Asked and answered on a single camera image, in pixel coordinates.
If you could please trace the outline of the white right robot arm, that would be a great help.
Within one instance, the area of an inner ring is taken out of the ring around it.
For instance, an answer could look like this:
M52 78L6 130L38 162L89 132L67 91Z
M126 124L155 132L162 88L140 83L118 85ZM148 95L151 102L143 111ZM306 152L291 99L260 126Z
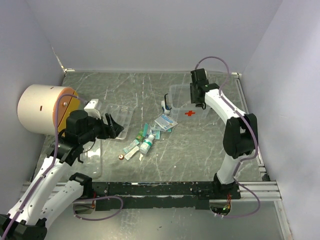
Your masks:
M211 108L225 124L223 149L225 157L218 172L214 175L211 195L223 199L235 193L235 176L242 162L258 147L258 122L253 114L239 110L223 93L219 85L209 83L205 69L190 72L190 100L202 109Z

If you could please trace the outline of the white bottle green label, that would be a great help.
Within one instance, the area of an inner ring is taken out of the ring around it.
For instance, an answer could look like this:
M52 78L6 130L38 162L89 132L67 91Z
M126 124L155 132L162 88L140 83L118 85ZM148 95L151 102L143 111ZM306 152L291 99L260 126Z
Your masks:
M153 140L155 139L155 136L153 134L150 134L140 145L139 151L142 154L147 154L147 152L150 150L150 148L153 145Z

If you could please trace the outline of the clear first aid box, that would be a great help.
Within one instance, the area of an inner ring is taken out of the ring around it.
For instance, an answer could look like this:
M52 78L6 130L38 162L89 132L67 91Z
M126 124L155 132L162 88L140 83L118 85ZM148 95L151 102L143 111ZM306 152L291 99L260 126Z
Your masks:
M196 107L191 103L190 85L174 84L169 87L168 106L169 116L176 122L205 119L209 113L209 108Z

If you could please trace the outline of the white blue sachet pack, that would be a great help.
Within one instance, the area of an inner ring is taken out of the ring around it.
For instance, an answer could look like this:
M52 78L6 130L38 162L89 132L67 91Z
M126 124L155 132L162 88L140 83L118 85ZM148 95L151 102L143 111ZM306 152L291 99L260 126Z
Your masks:
M160 127L162 131L168 131L177 126L178 123L166 114L162 114L157 117L154 122Z

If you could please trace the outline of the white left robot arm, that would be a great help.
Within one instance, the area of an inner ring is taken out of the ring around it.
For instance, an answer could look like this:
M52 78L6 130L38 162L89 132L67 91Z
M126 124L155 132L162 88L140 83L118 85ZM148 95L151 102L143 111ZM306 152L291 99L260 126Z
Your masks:
M41 170L7 214L0 216L3 240L43 240L53 222L76 200L92 200L92 178L74 173L64 188L52 191L75 161L80 160L84 145L97 139L115 139L123 126L110 114L91 115L85 110L72 111L66 127L58 133L53 150L44 159Z

